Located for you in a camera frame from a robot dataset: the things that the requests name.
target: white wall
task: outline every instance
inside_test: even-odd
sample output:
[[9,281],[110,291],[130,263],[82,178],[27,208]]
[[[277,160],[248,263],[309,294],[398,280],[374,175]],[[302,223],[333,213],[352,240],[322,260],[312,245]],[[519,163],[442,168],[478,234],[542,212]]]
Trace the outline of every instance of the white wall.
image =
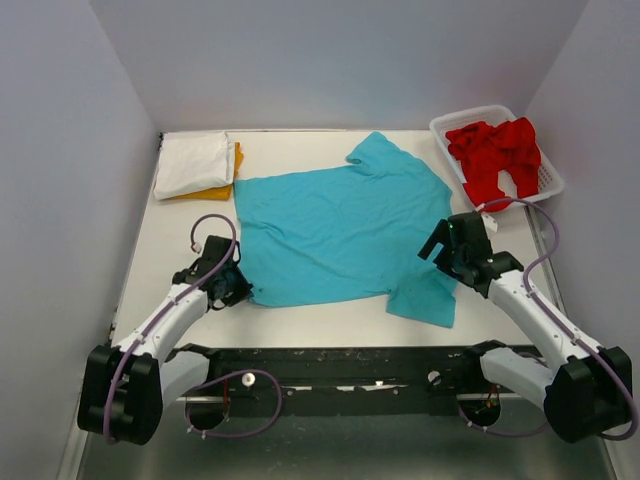
[[0,15],[0,478],[55,478],[157,148],[85,0]]
[[[640,3],[591,0],[527,115],[567,181],[555,271],[570,316],[620,345],[640,391]],[[640,477],[640,435],[616,445],[621,479]]]
[[586,0],[92,0],[164,130],[425,128],[531,100]]

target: folded white cloth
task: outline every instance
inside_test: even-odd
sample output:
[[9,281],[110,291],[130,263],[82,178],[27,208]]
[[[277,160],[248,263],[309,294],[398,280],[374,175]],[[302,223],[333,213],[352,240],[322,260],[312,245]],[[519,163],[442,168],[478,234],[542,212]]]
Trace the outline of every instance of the folded white cloth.
[[165,134],[153,194],[158,200],[233,182],[235,144],[225,132]]

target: folded yellow cloth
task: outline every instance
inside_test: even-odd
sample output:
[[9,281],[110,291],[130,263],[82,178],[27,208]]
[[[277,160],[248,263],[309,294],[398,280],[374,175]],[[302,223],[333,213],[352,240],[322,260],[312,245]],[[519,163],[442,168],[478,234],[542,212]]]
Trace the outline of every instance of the folded yellow cloth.
[[[242,160],[244,159],[244,155],[242,154],[242,150],[240,149],[240,144],[236,142],[236,159],[235,164],[233,166],[233,178],[238,176],[238,170],[240,170],[240,165],[242,164]],[[231,191],[233,190],[233,185],[227,185],[224,187],[217,188],[208,188],[207,190],[202,190],[200,192],[187,193],[185,195],[178,195],[177,197],[171,197],[173,199],[183,199],[183,198],[198,198],[201,200],[229,200],[231,198]]]

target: laundry basket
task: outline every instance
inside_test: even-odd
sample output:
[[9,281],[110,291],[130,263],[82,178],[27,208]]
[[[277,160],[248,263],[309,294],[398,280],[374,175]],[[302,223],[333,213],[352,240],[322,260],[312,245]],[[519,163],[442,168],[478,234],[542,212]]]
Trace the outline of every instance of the laundry basket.
[[[445,137],[445,134],[448,131],[462,128],[474,122],[485,121],[489,125],[495,127],[500,125],[502,122],[515,119],[516,116],[511,113],[511,110],[507,107],[503,107],[502,105],[491,105],[488,107],[462,110],[460,112],[449,113],[448,115],[434,118],[429,124],[429,130],[431,130],[435,136],[438,145],[442,149],[447,161],[451,164],[451,167],[456,173],[458,179],[464,184],[467,183],[467,180],[464,178],[464,174],[460,168],[460,162],[458,162],[447,149],[450,142]],[[538,170],[539,193],[524,198],[530,202],[538,202],[545,198],[549,198],[560,193],[564,188],[564,181],[560,178],[560,175],[558,175],[558,172],[553,168],[553,165],[551,165],[551,162],[549,162],[549,159],[542,150],[540,150],[540,156],[542,163]],[[507,196],[516,196],[516,186],[507,172],[500,172],[498,185]],[[520,206],[522,206],[522,204],[514,202],[510,205],[510,208]]]

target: turquoise t-shirt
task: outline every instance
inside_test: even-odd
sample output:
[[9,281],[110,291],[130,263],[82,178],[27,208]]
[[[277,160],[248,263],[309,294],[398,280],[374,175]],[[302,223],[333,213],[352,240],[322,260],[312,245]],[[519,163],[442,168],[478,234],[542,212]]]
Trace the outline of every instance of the turquoise t-shirt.
[[285,307],[389,294],[389,313],[453,326],[456,281],[418,258],[451,215],[451,191],[379,132],[347,161],[236,182],[251,301]]

